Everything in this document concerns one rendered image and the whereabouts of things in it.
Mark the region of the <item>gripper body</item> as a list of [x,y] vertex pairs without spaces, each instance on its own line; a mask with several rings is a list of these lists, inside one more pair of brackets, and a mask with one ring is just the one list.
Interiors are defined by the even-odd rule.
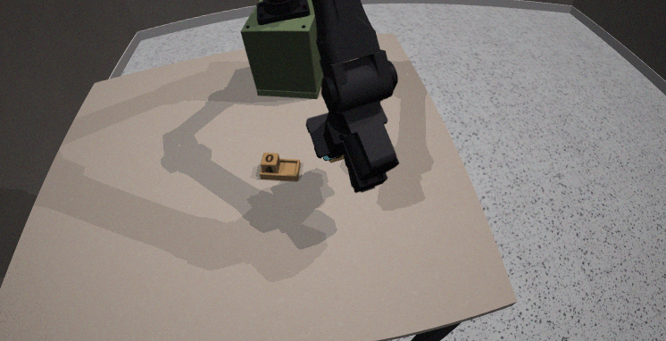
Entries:
[[348,133],[349,133],[349,132],[344,132],[344,131],[341,131],[341,130],[337,129],[332,124],[330,118],[329,117],[327,118],[327,116],[329,116],[329,113],[324,113],[322,115],[311,117],[311,118],[307,119],[307,121],[306,121],[306,127],[308,129],[308,132],[311,135],[315,153],[316,153],[317,157],[320,158],[320,159],[321,159],[321,157],[326,156],[326,155],[328,156],[328,158],[335,158],[335,157],[338,157],[340,155],[345,154],[345,152],[343,152],[343,153],[340,153],[340,154],[330,155],[327,144],[326,144],[326,141],[325,141],[324,136],[323,136],[325,128],[326,128],[327,121],[330,123],[330,125],[336,131],[338,131],[342,134],[346,134],[346,135],[348,135]]

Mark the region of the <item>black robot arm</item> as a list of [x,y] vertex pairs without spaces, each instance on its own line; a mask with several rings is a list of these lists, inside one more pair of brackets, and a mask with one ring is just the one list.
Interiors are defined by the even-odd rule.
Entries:
[[[332,124],[349,132],[342,134],[327,122],[323,136],[330,155],[345,152],[354,192],[365,192],[383,184],[386,172],[399,164],[380,104],[393,95],[397,72],[386,51],[380,50],[361,0],[312,0],[312,5],[324,76],[321,95]],[[309,15],[307,0],[262,0],[257,4],[259,25]]]

